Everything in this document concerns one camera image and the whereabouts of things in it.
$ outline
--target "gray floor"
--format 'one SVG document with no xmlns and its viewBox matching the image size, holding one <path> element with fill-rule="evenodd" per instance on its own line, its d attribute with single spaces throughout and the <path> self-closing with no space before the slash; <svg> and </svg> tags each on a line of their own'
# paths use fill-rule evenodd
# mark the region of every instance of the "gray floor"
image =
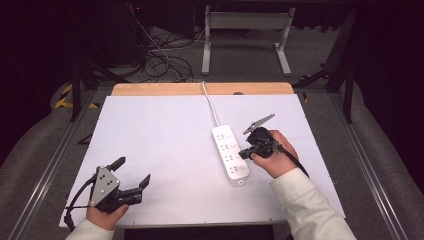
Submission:
<svg viewBox="0 0 424 240">
<path fill-rule="evenodd" d="M 191 64 L 193 81 L 296 83 L 300 76 L 320 70 L 319 63 L 325 62 L 337 31 L 292 29 L 285 51 L 291 77 L 283 76 L 273 50 L 273 43 L 280 34 L 260 31 L 252 38 L 231 33 L 215 35 L 208 76 L 201 75 L 202 43 L 166 53 Z M 145 78 L 136 75 L 130 79 L 137 82 Z M 174 79 L 175 74 L 171 72 L 160 81 Z M 354 234 L 358 239 L 424 239 L 423 194 L 364 106 L 360 89 L 355 87 L 353 124 L 349 125 L 340 116 L 343 91 L 328 94 L 323 88 L 325 83 L 326 80 L 317 81 L 296 92 L 307 93 L 309 103 L 303 101 L 302 94 L 299 99 Z M 112 85 L 102 82 L 97 92 L 85 92 L 85 99 L 102 103 L 110 95 Z M 52 97 L 52 106 L 62 89 Z M 67 236 L 68 230 L 59 228 L 58 223 L 65 207 L 64 199 L 87 150 L 87 145 L 77 143 L 93 132 L 100 109 L 86 109 L 75 123 L 69 122 L 71 114 L 69 108 L 53 108 L 49 116 L 22 137 L 0 169 L 3 183 L 0 185 L 0 239 L 9 236 L 10 239 L 64 239 Z M 45 183 L 42 187 L 38 185 L 40 180 Z M 289 227 L 276 224 L 274 231 L 275 239 L 285 239 Z M 123 238 L 123 231 L 118 230 L 115 239 Z"/>
</svg>

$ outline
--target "person's arm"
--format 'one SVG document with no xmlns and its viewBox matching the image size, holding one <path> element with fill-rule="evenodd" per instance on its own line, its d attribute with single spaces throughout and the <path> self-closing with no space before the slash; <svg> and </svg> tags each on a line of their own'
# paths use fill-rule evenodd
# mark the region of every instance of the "person's arm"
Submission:
<svg viewBox="0 0 424 240">
<path fill-rule="evenodd" d="M 127 210 L 128 205 L 123 205 L 108 214 L 95 207 L 89 207 L 85 219 L 78 224 L 66 240 L 111 240 L 115 233 L 116 222 L 124 216 Z"/>
<path fill-rule="evenodd" d="M 298 158 L 280 132 L 270 132 L 284 149 Z M 287 216 L 294 239 L 356 239 L 324 194 L 285 154 L 276 151 L 269 158 L 256 154 L 252 154 L 252 158 L 275 178 L 270 185 Z"/>
</svg>

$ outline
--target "power outlet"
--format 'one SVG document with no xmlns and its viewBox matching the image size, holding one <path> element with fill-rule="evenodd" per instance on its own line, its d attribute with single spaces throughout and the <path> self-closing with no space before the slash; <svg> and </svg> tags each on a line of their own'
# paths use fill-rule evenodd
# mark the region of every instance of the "power outlet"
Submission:
<svg viewBox="0 0 424 240">
<path fill-rule="evenodd" d="M 238 154 L 240 148 L 228 125 L 212 129 L 213 138 L 220 154 L 228 180 L 237 185 L 243 185 L 249 177 L 250 170 L 244 159 Z"/>
</svg>

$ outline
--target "person's left hand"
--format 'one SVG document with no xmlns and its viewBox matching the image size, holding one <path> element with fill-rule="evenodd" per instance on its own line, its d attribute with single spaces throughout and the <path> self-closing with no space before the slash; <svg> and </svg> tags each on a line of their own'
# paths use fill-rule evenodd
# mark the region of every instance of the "person's left hand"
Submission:
<svg viewBox="0 0 424 240">
<path fill-rule="evenodd" d="M 122 205 L 112 213 L 101 212 L 96 207 L 88 207 L 86 218 L 93 224 L 105 230 L 113 231 L 115 224 L 127 212 L 129 206 Z"/>
</svg>

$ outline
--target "white tabletop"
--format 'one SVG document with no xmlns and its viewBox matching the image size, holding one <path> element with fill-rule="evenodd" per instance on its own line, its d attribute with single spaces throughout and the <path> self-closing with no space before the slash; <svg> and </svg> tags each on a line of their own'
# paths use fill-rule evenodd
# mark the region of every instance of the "white tabletop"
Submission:
<svg viewBox="0 0 424 240">
<path fill-rule="evenodd" d="M 263 127 L 278 129 L 295 147 L 311 179 L 343 216 L 333 183 L 295 94 L 210 96 L 220 124 L 229 125 L 241 149 L 243 131 L 271 113 Z M 106 99 L 69 201 L 97 166 L 125 156 L 114 175 L 121 190 L 135 188 L 151 174 L 143 202 L 130 206 L 121 228 L 258 224 L 285 221 L 269 182 L 272 178 L 247 160 L 250 176 L 242 186 L 225 176 L 212 138 L 215 127 L 205 96 L 111 96 Z M 76 206 L 86 205 L 89 188 Z M 85 209 L 72 212 L 78 224 Z M 66 227 L 63 220 L 61 227 Z"/>
</svg>

